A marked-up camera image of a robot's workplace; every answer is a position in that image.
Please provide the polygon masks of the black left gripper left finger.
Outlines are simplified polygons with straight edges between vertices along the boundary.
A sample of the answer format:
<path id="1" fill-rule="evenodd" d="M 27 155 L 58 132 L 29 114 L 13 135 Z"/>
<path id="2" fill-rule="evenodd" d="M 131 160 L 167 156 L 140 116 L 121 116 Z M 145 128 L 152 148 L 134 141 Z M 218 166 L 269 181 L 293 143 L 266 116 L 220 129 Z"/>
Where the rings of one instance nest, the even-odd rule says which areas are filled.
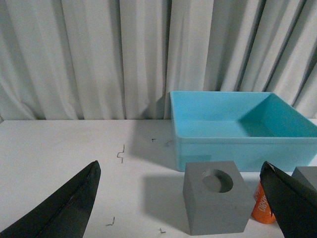
<path id="1" fill-rule="evenodd" d="M 93 161 L 37 207 L 0 233 L 2 238 L 82 238 L 97 195 L 101 168 Z"/>

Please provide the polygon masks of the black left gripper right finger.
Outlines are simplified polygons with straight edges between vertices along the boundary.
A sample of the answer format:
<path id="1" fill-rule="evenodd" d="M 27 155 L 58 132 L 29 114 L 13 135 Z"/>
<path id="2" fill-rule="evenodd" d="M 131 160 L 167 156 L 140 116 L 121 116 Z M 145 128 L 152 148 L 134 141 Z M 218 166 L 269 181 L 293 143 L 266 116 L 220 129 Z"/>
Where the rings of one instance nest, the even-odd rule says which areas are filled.
<path id="1" fill-rule="evenodd" d="M 271 211 L 286 238 L 317 236 L 317 191 L 265 161 L 261 184 Z"/>

